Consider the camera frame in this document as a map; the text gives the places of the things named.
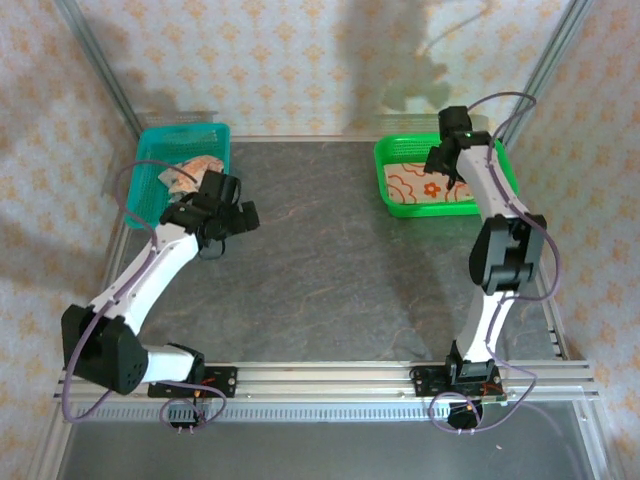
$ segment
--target gray surface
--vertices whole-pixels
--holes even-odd
[[[73,427],[59,478],[593,478],[571,403],[540,406],[562,437],[527,408],[475,436],[445,434],[424,422],[219,423],[193,436],[159,423],[85,423]],[[500,410],[490,409],[487,423]]]
[[[207,361],[442,360],[474,285],[479,217],[397,219],[380,198],[372,143],[241,143],[232,170],[262,226],[217,261],[187,264],[141,338]],[[132,232],[131,261],[147,241]],[[552,359],[539,305],[517,305],[499,353]]]

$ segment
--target plastic basket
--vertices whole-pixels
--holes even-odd
[[[479,213],[474,200],[455,203],[418,203],[401,204],[389,198],[384,174],[384,166],[394,163],[424,163],[431,147],[440,145],[438,133],[422,133],[407,135],[391,135],[384,137],[374,148],[376,169],[378,170],[378,186],[382,200],[387,204],[389,213],[395,217],[435,217],[444,215],[474,215]],[[500,142],[496,142],[498,162],[511,188],[517,194],[518,183]]]
[[[213,155],[224,162],[229,173],[231,133],[224,123],[196,123],[145,130],[138,142],[136,160],[161,160],[175,165],[199,155]],[[165,168],[161,165],[136,165],[133,169],[127,208],[152,227],[158,225],[169,204],[169,190],[158,180]],[[133,219],[125,221],[131,228],[141,228]]]

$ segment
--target patterned wall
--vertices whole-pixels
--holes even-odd
[[[339,135],[524,88],[570,1],[79,3],[136,111],[217,110],[236,135]],[[478,112],[504,118],[514,102]]]
[[[99,288],[107,166],[132,141],[53,1],[3,1],[0,58],[0,478],[20,479],[62,366],[61,314]]]
[[[628,478],[640,474],[639,28],[636,0],[596,2],[512,151],[563,252],[570,348],[595,366]]]

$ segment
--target floral wallpaper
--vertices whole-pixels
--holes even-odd
[[[595,367],[628,478],[640,475],[639,28],[635,0],[596,2],[511,154],[563,253],[569,347]]]
[[[62,367],[60,317],[96,295],[116,217],[108,166],[133,155],[53,1],[0,10],[0,478],[25,478]]]
[[[137,112],[234,135],[407,131],[523,89],[570,0],[78,0]],[[504,118],[515,100],[479,112]]]

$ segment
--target plastic tray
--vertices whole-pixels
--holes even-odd
[[[213,155],[224,162],[229,173],[231,133],[224,123],[195,123],[150,128],[140,136],[136,160],[161,160],[175,165],[198,155]],[[169,190],[158,180],[165,170],[160,165],[136,165],[133,169],[127,208],[152,227],[158,225],[169,204]],[[126,217],[131,228],[141,228]]]
[[[474,215],[479,213],[474,200],[455,203],[418,203],[405,205],[389,198],[384,166],[394,163],[424,163],[431,147],[440,145],[438,133],[391,135],[384,137],[374,148],[376,169],[378,170],[378,186],[382,200],[387,204],[389,213],[395,217],[435,217],[444,215]],[[500,142],[496,142],[498,162],[511,188],[517,194],[518,183]]]

